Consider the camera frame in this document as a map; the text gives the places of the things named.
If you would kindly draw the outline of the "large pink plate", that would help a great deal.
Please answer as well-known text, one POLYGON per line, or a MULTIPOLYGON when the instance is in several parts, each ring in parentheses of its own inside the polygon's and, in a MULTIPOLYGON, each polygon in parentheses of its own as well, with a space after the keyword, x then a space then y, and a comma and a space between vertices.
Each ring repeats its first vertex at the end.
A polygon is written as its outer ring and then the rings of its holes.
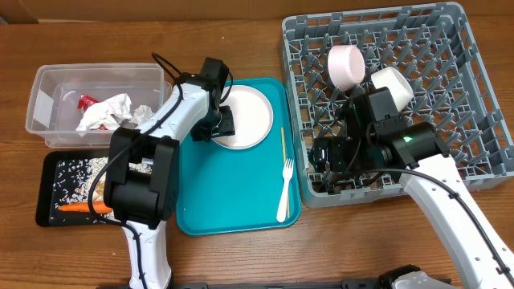
POLYGON ((224 102, 232 111, 235 134, 214 141, 227 149, 249 149, 271 131, 274 114, 268 98, 256 88, 234 85, 224 102))

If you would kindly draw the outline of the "white plastic fork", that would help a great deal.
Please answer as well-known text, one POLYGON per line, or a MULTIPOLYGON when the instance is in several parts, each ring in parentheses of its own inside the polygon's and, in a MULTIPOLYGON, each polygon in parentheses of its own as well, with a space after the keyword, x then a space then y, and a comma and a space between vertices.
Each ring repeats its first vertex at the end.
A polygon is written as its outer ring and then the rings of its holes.
POLYGON ((287 202, 288 202, 288 189, 289 183, 293 175, 294 161, 293 159, 287 159, 283 169, 283 188, 279 200, 279 206, 276 214, 277 222, 284 222, 287 217, 287 202))

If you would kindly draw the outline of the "wooden chopstick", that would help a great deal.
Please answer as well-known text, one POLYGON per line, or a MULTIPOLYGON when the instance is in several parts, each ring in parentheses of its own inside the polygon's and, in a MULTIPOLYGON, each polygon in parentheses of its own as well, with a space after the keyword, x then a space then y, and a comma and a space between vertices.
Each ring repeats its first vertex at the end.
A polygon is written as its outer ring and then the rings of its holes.
MULTIPOLYGON (((284 131, 284 127, 281 128, 281 143, 282 143, 282 154, 283 154, 283 163, 284 163, 284 167, 286 165, 286 162, 287 162, 287 154, 286 154, 286 142, 285 142, 285 131, 284 131)), ((284 220, 286 220, 287 218, 289 218, 289 196, 288 196, 288 193, 286 193, 285 195, 285 201, 286 201, 286 209, 285 209, 285 213, 284 213, 284 220)))

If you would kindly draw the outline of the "foil wrapper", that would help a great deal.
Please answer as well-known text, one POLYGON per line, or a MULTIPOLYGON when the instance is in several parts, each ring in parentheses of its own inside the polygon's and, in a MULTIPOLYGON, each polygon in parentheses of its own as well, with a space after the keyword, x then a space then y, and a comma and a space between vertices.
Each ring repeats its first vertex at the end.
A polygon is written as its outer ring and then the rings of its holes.
POLYGON ((138 126, 149 121, 152 118, 152 116, 153 111, 151 107, 147 105, 140 105, 138 108, 134 110, 132 118, 129 122, 138 126))

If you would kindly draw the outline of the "pink bowl with food scraps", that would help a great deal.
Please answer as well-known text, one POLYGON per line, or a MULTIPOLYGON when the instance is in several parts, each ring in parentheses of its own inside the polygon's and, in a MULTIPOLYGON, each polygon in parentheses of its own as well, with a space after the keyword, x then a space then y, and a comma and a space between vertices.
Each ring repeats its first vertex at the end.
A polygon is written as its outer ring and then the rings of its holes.
POLYGON ((354 45, 334 46, 328 53, 328 75, 332 84, 347 91, 365 78, 365 61, 354 45))

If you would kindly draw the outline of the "white napkin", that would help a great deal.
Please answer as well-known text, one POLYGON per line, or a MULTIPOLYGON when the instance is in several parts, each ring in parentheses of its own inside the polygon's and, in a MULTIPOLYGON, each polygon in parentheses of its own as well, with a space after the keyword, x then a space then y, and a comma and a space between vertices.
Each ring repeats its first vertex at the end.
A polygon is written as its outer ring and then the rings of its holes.
POLYGON ((132 117, 132 101, 128 94, 121 93, 87 107, 76 131, 116 130, 123 120, 132 117))

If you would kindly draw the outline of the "red wrapper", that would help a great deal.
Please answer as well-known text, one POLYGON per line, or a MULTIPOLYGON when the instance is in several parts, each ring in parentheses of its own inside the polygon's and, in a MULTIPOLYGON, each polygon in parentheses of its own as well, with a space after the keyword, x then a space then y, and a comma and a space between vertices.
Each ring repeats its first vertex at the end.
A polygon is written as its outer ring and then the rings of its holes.
POLYGON ((75 129, 76 131, 107 130, 105 126, 106 110, 100 102, 91 96, 83 94, 80 97, 77 108, 83 113, 83 117, 75 129))

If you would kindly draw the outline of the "orange carrot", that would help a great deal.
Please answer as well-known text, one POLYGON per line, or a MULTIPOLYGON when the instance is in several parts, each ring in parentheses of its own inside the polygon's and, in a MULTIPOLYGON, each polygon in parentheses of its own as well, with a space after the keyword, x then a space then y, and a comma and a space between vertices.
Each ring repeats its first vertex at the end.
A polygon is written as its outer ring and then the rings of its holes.
MULTIPOLYGON (((92 206, 98 214, 109 214, 112 212, 112 208, 107 207, 102 201, 94 201, 92 206)), ((63 212, 90 213, 87 202, 62 205, 58 207, 58 210, 63 212)))

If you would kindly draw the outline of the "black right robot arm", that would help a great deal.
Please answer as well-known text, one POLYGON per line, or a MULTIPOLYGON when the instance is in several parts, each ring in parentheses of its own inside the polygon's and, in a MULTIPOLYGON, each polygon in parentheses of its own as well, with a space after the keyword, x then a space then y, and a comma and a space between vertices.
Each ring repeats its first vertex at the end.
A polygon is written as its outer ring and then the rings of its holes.
POLYGON ((513 253, 464 185, 450 149, 434 125, 408 124, 402 109, 414 93, 378 88, 337 112, 343 136, 318 136, 309 160, 318 173, 342 180, 389 174, 428 218, 466 288, 511 288, 513 253))

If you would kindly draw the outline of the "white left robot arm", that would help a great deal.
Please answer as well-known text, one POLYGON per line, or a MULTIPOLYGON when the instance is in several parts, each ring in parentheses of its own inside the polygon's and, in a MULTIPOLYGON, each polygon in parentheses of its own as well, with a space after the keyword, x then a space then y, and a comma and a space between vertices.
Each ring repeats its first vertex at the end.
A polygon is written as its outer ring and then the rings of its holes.
POLYGON ((224 104, 232 83, 227 68, 182 73, 154 118, 112 134, 108 163, 99 175, 106 178, 104 204, 114 213, 110 222, 128 241, 128 287, 173 286, 165 228, 179 193, 180 145, 186 136, 210 141, 235 133, 232 111, 224 104))

